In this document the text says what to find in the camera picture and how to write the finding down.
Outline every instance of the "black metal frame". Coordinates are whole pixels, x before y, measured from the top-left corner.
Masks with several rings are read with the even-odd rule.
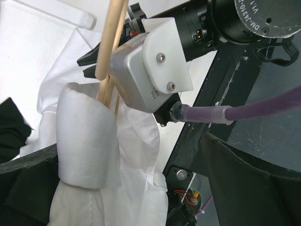
[[[224,45],[216,54],[194,106],[244,105],[261,70],[262,61],[253,53],[258,43]],[[218,124],[186,123],[176,142],[163,174],[172,167],[206,176],[200,141],[205,132],[227,141],[234,128]]]

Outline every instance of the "bolt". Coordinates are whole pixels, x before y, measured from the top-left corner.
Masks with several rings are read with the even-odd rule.
[[[163,63],[165,62],[166,56],[164,53],[158,53],[157,55],[157,61],[158,63]]]
[[[184,169],[181,169],[177,172],[177,178],[178,180],[185,180],[187,178],[187,171]]]
[[[264,35],[264,36],[268,35],[268,33],[269,33],[269,29],[268,29],[267,27],[264,27],[264,28],[261,30],[261,34]]]
[[[167,84],[167,89],[170,91],[174,91],[175,90],[175,84],[173,82],[169,82]]]

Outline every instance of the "purple cable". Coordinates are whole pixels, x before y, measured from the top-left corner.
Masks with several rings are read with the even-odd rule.
[[[298,86],[297,88],[269,99],[240,107],[228,108],[225,110],[225,116],[229,121],[236,121],[271,115],[300,106],[301,86]]]
[[[199,216],[201,213],[205,213],[205,209],[207,208],[207,206],[211,203],[211,201],[213,200],[213,196],[209,196],[208,200],[206,201],[206,203],[203,205],[203,207],[195,214],[195,216]]]

